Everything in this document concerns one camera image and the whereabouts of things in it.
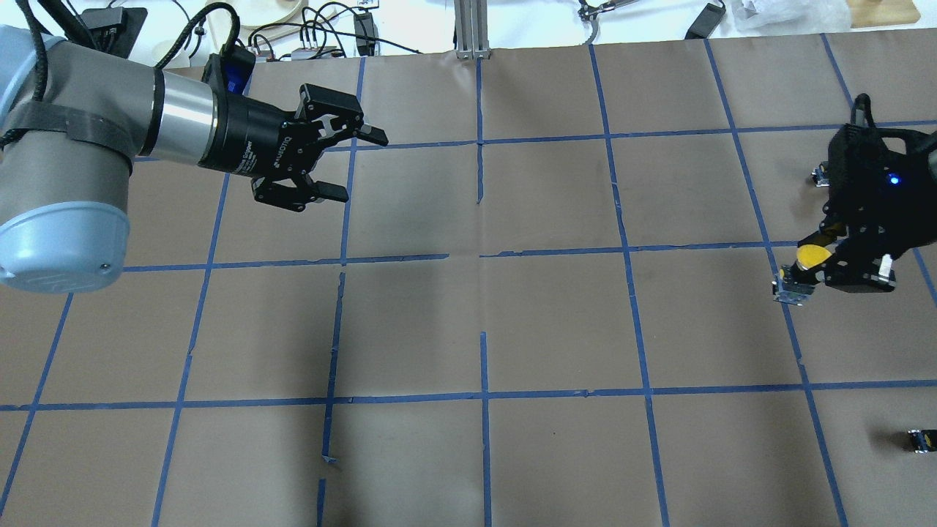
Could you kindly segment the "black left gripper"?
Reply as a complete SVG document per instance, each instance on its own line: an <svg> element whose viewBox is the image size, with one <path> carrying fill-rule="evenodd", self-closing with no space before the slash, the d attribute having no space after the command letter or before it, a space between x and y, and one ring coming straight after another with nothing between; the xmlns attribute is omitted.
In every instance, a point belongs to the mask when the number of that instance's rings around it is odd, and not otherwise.
<svg viewBox="0 0 937 527"><path fill-rule="evenodd" d="M365 124L355 94L304 83L297 109L284 111L224 92L217 129L198 166L248 177L258 203L302 212L311 203L348 203L344 186L316 181L312 173L328 148L354 137L375 146L389 144L383 129Z"/></svg>

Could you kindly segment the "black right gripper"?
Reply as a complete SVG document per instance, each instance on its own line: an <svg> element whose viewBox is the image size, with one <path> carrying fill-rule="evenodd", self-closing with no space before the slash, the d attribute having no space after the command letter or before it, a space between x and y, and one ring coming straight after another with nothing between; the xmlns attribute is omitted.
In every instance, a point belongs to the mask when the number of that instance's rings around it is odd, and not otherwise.
<svg viewBox="0 0 937 527"><path fill-rule="evenodd" d="M824 218L796 246L833 253L819 285L850 294L894 291L894 262L935 242L935 135L844 124L826 164Z"/></svg>

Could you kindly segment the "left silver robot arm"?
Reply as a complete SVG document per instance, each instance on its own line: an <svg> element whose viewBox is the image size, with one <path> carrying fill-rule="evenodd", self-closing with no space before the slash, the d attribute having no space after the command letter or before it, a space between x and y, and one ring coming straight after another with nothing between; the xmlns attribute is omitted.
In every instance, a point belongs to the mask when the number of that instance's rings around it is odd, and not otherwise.
<svg viewBox="0 0 937 527"><path fill-rule="evenodd" d="M354 94L305 83L284 111L231 91L211 56L201 80L74 42L2 26L2 284L41 294L118 280L130 236L137 157L245 176L259 203L302 212L348 200L311 173L324 151L386 146Z"/></svg>

